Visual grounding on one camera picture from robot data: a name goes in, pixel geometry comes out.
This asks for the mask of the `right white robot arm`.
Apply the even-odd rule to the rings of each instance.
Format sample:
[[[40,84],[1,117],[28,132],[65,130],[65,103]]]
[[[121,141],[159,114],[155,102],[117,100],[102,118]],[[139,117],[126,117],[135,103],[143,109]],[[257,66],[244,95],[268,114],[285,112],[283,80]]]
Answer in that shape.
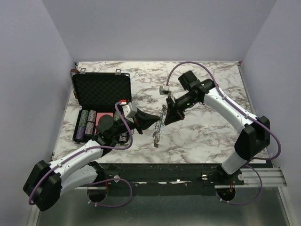
[[[257,117],[228,99],[211,79],[200,81],[192,71],[188,71],[178,80],[187,93],[174,98],[167,92],[164,124],[184,120],[184,112],[196,103],[213,108],[226,119],[239,134],[234,144],[234,152],[221,164],[216,173],[219,183],[228,184],[233,180],[234,173],[270,144],[270,121],[265,116]]]

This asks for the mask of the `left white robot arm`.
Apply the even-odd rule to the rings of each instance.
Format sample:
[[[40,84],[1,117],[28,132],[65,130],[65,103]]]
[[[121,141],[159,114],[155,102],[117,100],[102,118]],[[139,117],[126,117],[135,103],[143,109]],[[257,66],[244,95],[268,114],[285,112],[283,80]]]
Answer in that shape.
[[[105,186],[113,181],[106,177],[104,168],[96,160],[104,157],[111,150],[126,150],[132,146],[133,138],[127,146],[118,144],[120,134],[138,133],[148,129],[160,120],[158,116],[147,114],[139,109],[132,110],[125,105],[123,110],[117,110],[119,120],[110,115],[100,117],[96,134],[82,147],[65,157],[51,161],[36,163],[27,178],[23,191],[28,195],[29,205],[35,205],[40,211],[50,209],[60,196],[77,187],[89,185]]]

